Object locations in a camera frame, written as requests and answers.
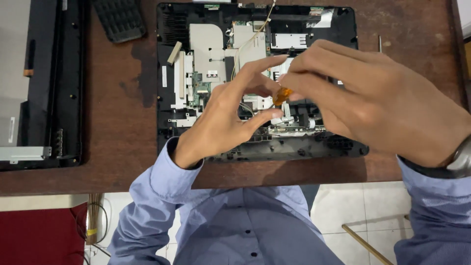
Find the person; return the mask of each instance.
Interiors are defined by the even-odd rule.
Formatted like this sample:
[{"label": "person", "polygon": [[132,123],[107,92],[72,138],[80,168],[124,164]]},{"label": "person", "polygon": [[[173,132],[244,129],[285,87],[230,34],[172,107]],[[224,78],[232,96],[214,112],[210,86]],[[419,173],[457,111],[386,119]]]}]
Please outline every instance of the person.
[{"label": "person", "polygon": [[[454,178],[445,168],[462,143],[469,147],[469,113],[384,54],[316,41],[280,84],[260,74],[285,60],[245,64],[232,82],[214,89],[193,127],[168,140],[130,187],[134,202],[120,213],[109,264],[168,265],[156,251],[169,242],[176,209],[174,264],[343,264],[311,222],[299,186],[191,190],[204,157],[249,140],[283,114],[272,108],[243,122],[236,114],[242,95],[272,95],[280,84],[294,91],[291,99],[315,102],[327,130],[398,155],[414,230],[394,247],[398,264],[471,264],[471,174]],[[325,76],[342,80],[345,89]]]}]

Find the orange screwdriver handle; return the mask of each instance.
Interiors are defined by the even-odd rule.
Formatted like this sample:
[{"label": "orange screwdriver handle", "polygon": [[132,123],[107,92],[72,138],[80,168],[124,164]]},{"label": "orange screwdriver handle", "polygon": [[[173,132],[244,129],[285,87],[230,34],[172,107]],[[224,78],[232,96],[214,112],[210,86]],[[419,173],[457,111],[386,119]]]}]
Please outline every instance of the orange screwdriver handle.
[{"label": "orange screwdriver handle", "polygon": [[283,102],[285,102],[289,98],[291,93],[293,93],[293,90],[286,87],[282,87],[278,91],[278,93],[276,93],[276,95],[273,97],[273,104],[275,106],[281,106],[281,104],[283,104]]}]

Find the wooden stick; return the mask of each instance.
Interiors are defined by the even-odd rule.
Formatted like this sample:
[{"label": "wooden stick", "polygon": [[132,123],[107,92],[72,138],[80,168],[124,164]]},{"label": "wooden stick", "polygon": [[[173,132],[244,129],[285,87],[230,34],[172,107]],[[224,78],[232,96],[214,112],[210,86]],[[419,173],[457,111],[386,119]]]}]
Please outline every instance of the wooden stick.
[{"label": "wooden stick", "polygon": [[348,226],[342,225],[342,228],[347,231],[349,235],[351,235],[358,243],[360,243],[366,250],[368,250],[371,254],[377,257],[384,265],[394,265],[390,262],[385,256],[381,255],[377,250],[375,250],[368,242],[363,240],[357,233],[353,232]]}]

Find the wooden desk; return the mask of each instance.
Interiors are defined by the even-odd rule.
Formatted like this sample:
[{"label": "wooden desk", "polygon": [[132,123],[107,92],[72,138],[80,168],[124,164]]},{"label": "wooden desk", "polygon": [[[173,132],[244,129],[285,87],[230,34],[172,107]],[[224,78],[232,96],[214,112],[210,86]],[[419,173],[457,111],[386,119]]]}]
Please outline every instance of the wooden desk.
[{"label": "wooden desk", "polygon": [[[467,105],[467,68],[455,0],[318,0],[356,11],[361,50],[383,52]],[[156,159],[157,87],[155,6],[142,1],[148,35],[108,42],[91,11],[87,50],[85,164],[76,168],[0,173],[1,195],[126,191]],[[309,5],[308,0],[278,0]],[[400,180],[394,155],[372,150],[363,158],[207,164],[194,188]]]}]

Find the watch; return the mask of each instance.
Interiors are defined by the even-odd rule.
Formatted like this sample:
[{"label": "watch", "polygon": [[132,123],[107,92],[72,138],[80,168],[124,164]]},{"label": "watch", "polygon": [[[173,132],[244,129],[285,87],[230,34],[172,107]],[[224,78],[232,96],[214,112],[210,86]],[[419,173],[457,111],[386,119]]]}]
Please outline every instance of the watch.
[{"label": "watch", "polygon": [[401,156],[402,162],[409,168],[427,177],[438,179],[461,179],[471,176],[471,135],[456,149],[453,162],[444,167],[424,167],[417,165]]}]

